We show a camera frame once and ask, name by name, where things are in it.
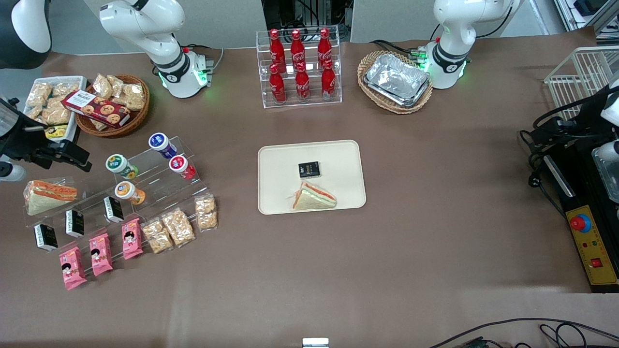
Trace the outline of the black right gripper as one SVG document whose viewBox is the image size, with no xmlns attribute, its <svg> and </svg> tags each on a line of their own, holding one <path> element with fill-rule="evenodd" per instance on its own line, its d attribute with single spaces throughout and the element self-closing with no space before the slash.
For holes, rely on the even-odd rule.
<svg viewBox="0 0 619 348">
<path fill-rule="evenodd" d="M 26 116 L 12 112 L 1 113 L 0 151 L 16 161 L 35 163 L 44 169 L 53 163 L 68 163 L 88 173 L 91 171 L 90 153 L 69 140 L 50 147 L 44 129 Z"/>
</svg>

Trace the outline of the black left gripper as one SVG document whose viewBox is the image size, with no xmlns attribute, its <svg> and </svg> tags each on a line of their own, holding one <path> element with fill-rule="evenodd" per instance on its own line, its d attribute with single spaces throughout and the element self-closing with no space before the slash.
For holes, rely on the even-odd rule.
<svg viewBox="0 0 619 348">
<path fill-rule="evenodd" d="M 532 154 L 542 156 L 578 141 L 610 139 L 611 123 L 601 116 L 608 94 L 595 94 L 544 113 L 533 122 Z"/>
</svg>

